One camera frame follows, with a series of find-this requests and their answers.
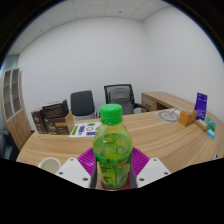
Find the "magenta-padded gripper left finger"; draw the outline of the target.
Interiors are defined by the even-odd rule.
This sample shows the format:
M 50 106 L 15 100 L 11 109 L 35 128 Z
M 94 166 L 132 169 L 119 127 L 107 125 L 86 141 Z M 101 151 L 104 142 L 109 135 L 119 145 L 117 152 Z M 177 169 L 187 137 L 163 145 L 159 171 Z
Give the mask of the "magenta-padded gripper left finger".
M 78 158 L 69 158 L 56 173 L 57 176 L 84 188 L 95 188 L 97 160 L 90 148 Z

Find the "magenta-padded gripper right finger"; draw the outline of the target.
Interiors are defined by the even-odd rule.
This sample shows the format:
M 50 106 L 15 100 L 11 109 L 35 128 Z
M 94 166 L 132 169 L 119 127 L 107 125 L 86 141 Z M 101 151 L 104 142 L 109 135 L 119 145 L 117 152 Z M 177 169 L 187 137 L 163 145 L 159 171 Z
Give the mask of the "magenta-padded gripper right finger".
M 137 148 L 132 150 L 129 174 L 132 188 L 146 186 L 169 174 L 170 171 L 158 158 L 149 158 Z

